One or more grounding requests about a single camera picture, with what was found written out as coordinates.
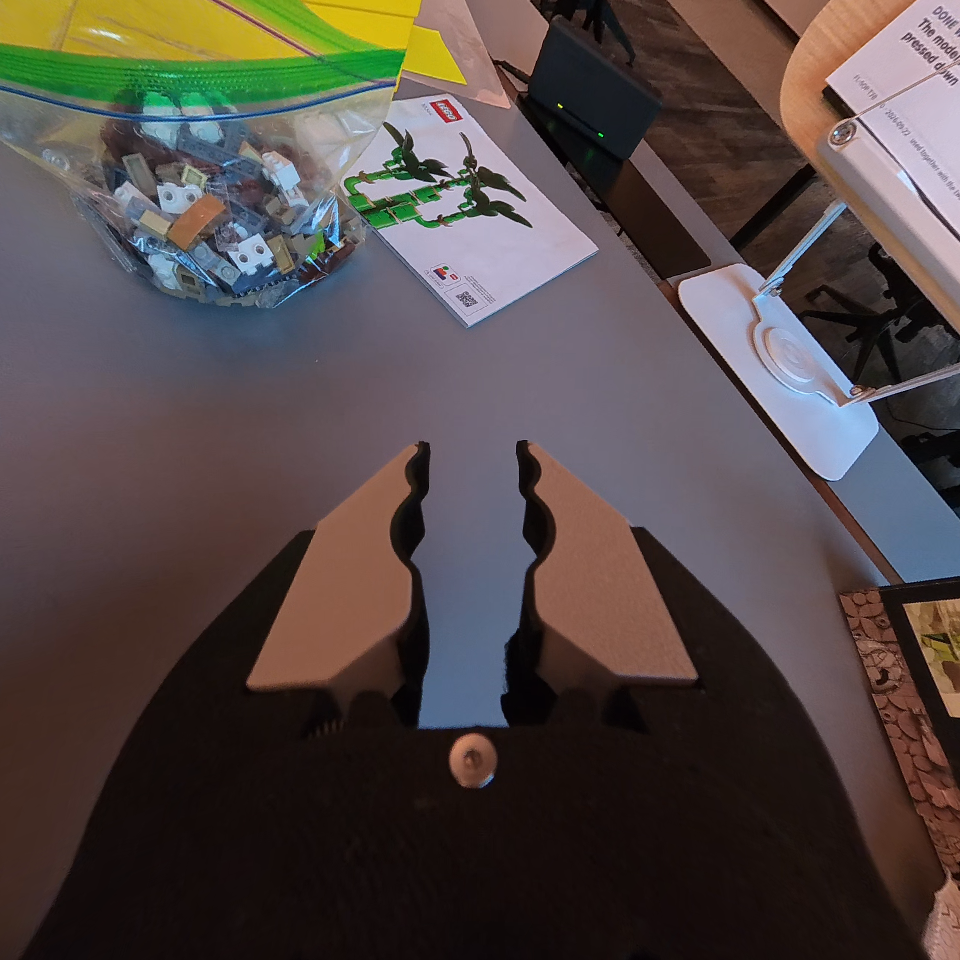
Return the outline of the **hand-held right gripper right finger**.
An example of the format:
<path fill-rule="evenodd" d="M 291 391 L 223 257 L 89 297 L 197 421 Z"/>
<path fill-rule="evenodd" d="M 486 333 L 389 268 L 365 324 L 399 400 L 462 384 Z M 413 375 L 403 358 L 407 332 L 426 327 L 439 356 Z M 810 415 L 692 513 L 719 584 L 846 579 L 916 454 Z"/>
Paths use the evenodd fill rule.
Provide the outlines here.
<path fill-rule="evenodd" d="M 545 723 L 570 692 L 617 717 L 630 713 L 627 690 L 693 688 L 697 669 L 627 518 L 540 445 L 515 450 L 534 558 L 506 648 L 508 725 Z"/>

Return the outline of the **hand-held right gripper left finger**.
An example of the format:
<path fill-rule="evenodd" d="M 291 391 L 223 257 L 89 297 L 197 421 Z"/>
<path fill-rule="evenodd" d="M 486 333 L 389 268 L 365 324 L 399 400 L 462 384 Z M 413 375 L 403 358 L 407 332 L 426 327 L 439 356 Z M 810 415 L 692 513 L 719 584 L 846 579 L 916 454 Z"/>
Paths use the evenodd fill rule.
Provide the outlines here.
<path fill-rule="evenodd" d="M 411 444 L 321 519 L 258 654 L 252 692 L 320 690 L 345 714 L 377 693 L 419 724 L 429 627 L 413 554 L 430 446 Z"/>

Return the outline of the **clear zip bag green seal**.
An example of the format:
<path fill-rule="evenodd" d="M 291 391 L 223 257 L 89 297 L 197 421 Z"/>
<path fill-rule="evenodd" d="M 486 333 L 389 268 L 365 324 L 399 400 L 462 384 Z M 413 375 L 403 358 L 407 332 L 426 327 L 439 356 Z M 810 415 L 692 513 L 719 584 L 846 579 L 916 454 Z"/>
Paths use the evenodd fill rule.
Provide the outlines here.
<path fill-rule="evenodd" d="M 66 140 L 84 142 L 75 137 L 78 128 L 97 131 L 112 116 L 138 119 L 138 104 L 150 92 L 215 92 L 252 115 L 272 107 L 296 110 L 330 105 L 336 110 L 357 110 L 374 126 L 371 139 L 340 174 L 340 187 L 347 169 L 370 145 L 387 117 L 406 49 L 165 60 L 59 52 L 2 41 L 2 143 L 64 185 L 75 207 L 116 259 L 81 210 L 84 197 L 80 188 L 84 185 L 57 162 L 49 162 L 43 156 L 45 147 Z"/>

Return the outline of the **yellow plastic bin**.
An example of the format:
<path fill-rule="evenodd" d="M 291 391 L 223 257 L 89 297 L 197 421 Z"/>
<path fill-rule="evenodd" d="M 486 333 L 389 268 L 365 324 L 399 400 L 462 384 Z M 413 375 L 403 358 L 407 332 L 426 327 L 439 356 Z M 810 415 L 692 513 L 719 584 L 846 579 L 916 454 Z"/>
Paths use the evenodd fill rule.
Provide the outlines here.
<path fill-rule="evenodd" d="M 166 61 L 405 50 L 419 2 L 2 2 L 2 42 Z"/>

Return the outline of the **grey desk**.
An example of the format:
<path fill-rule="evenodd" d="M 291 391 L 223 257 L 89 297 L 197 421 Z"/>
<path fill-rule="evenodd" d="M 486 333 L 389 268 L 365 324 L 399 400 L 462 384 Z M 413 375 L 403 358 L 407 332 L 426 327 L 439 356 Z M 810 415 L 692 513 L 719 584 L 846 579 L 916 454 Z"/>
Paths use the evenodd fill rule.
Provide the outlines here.
<path fill-rule="evenodd" d="M 298 532 L 431 447 L 415 552 L 422 720 L 502 721 L 532 440 L 648 529 L 762 643 L 816 724 L 915 930 L 942 870 L 839 592 L 957 573 L 956 518 L 889 438 L 814 486 L 516 109 L 472 109 L 598 247 L 464 328 L 371 237 L 276 310 L 204 309 L 120 268 L 61 183 L 2 146 L 2 958 L 56 895 L 151 696 Z M 919 512 L 880 550 L 827 498 Z"/>

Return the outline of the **black toy set box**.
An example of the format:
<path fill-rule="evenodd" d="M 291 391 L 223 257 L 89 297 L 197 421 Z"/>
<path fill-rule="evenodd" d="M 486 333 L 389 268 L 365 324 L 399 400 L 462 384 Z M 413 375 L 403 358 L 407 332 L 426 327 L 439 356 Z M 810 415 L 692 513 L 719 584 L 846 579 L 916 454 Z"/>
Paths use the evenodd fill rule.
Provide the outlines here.
<path fill-rule="evenodd" d="M 839 603 L 871 699 L 943 869 L 958 880 L 958 596 L 945 582 L 866 587 Z"/>

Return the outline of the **white folding stand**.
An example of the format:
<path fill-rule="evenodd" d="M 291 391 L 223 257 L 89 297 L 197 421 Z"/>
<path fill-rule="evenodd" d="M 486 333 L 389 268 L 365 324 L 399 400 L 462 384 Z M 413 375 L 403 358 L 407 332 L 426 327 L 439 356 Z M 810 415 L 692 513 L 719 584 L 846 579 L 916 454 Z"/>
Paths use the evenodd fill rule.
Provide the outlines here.
<path fill-rule="evenodd" d="M 818 143 L 830 173 L 918 261 L 949 306 L 958 306 L 958 181 L 886 146 L 863 118 L 836 124 Z M 803 253 L 846 210 L 837 200 L 767 278 L 738 264 L 679 283 L 686 313 L 801 460 L 841 479 L 879 432 L 870 404 L 958 376 L 958 364 L 883 388 L 858 386 L 785 305 L 779 290 Z"/>

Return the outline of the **toy instruction booklet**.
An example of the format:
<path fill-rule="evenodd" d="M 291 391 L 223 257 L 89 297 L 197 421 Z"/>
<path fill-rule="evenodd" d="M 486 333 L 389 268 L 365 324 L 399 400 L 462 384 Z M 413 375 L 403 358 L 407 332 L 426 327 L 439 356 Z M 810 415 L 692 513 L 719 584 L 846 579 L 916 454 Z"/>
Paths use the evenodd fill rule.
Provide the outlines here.
<path fill-rule="evenodd" d="M 466 327 L 597 252 L 450 94 L 394 100 L 342 194 Z"/>

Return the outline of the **black office chair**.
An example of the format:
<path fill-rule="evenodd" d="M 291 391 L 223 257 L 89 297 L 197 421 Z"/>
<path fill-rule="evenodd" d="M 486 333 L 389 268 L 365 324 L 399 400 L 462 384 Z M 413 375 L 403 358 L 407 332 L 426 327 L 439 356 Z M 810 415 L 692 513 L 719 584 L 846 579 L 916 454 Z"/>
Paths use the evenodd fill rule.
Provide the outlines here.
<path fill-rule="evenodd" d="M 583 12 L 582 29 L 592 30 L 596 42 L 602 42 L 605 31 L 609 30 L 630 58 L 636 55 L 630 38 L 610 2 L 537 1 L 534 4 L 547 20 L 558 16 L 571 20 L 575 14 Z"/>
<path fill-rule="evenodd" d="M 841 306 L 842 311 L 807 309 L 799 313 L 798 318 L 819 319 L 853 329 L 846 336 L 846 341 L 860 343 L 851 377 L 854 383 L 861 382 L 867 361 L 874 350 L 879 351 L 894 383 L 901 383 L 904 377 L 894 351 L 894 340 L 909 343 L 927 329 L 944 330 L 955 340 L 958 334 L 880 243 L 871 245 L 868 258 L 886 282 L 883 297 L 892 303 L 890 309 L 878 313 L 834 287 L 822 284 L 807 294 L 806 299 L 812 304 L 818 296 L 826 294 Z"/>

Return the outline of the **pile of mixed toy bricks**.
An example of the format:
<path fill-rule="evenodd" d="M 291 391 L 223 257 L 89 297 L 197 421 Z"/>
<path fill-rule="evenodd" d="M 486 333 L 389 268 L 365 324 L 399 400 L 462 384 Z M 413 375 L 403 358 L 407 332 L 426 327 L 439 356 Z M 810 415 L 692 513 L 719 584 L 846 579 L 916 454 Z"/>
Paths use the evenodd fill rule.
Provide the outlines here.
<path fill-rule="evenodd" d="M 146 93 L 138 119 L 45 147 L 114 257 L 158 291 L 272 308 L 337 272 L 365 229 L 338 180 L 374 125 L 330 104 L 246 114 L 215 92 Z"/>

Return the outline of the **black device with green lights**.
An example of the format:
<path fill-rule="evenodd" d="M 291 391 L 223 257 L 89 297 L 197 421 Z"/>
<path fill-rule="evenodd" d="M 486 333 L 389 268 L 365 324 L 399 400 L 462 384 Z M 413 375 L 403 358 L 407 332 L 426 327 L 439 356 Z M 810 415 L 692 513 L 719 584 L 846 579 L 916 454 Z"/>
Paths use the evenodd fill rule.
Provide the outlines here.
<path fill-rule="evenodd" d="M 562 17 L 549 24 L 527 94 L 619 161 L 632 157 L 663 106 L 653 85 Z"/>

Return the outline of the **wooden board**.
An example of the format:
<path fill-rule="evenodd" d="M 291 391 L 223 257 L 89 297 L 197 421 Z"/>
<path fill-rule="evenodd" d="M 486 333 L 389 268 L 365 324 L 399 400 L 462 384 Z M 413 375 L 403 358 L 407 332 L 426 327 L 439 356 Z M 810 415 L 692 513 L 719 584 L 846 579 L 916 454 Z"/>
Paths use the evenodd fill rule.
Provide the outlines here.
<path fill-rule="evenodd" d="M 858 196 L 841 174 L 820 157 L 818 145 L 838 116 L 823 98 L 826 80 L 834 70 L 869 42 L 909 6 L 908 1 L 831 1 L 824 4 L 801 35 L 786 66 L 780 90 L 782 126 L 798 150 L 848 208 L 906 271 L 942 314 L 957 329 L 958 300 L 930 275 L 892 229 Z"/>

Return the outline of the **yellow sticky note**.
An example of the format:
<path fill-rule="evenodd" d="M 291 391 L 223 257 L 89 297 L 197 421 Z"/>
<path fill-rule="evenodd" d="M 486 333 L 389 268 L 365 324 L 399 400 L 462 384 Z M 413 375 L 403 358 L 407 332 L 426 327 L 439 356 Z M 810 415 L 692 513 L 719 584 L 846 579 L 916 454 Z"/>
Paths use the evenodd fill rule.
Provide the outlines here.
<path fill-rule="evenodd" d="M 418 24 L 412 27 L 402 69 L 430 80 L 461 86 L 467 83 L 442 34 Z"/>

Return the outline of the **clear plastic sheet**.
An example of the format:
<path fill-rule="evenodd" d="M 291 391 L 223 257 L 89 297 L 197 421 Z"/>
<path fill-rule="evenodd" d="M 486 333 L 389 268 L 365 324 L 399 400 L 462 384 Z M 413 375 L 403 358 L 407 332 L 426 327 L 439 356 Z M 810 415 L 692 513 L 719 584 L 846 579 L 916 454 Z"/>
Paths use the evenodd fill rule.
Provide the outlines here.
<path fill-rule="evenodd" d="M 414 24 L 438 30 L 466 79 L 461 85 L 450 81 L 426 79 L 439 90 L 447 90 L 459 99 L 508 110 L 511 100 L 488 53 L 466 1 L 422 1 Z"/>

